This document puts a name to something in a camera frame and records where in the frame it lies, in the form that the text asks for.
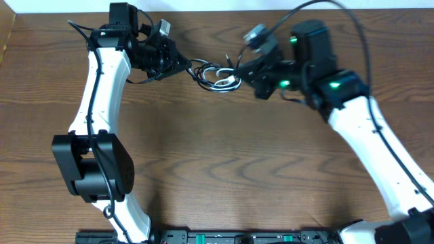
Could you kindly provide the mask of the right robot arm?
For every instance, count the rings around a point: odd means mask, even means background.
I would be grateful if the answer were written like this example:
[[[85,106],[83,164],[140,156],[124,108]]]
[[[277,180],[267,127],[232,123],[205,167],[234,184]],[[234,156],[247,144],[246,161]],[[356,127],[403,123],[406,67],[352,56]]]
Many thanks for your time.
[[[376,184],[388,222],[353,222],[336,231],[338,243],[432,243],[433,181],[387,124],[370,88],[351,70],[338,68],[328,28],[320,20],[293,27],[294,59],[286,60],[272,32],[260,24],[244,37],[258,57],[234,75],[266,100],[276,89],[300,91],[352,148]]]

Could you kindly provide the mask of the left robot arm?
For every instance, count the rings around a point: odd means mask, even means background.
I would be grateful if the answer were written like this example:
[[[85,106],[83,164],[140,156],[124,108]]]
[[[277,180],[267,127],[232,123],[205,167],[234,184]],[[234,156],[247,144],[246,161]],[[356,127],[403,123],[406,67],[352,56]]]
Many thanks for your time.
[[[132,69],[160,81],[191,67],[176,48],[166,20],[140,24],[141,10],[112,3],[99,28],[76,25],[85,39],[89,70],[82,101],[52,152],[68,191],[97,207],[115,229],[116,243],[159,243],[159,232],[133,191],[134,163],[118,137],[123,90]]]

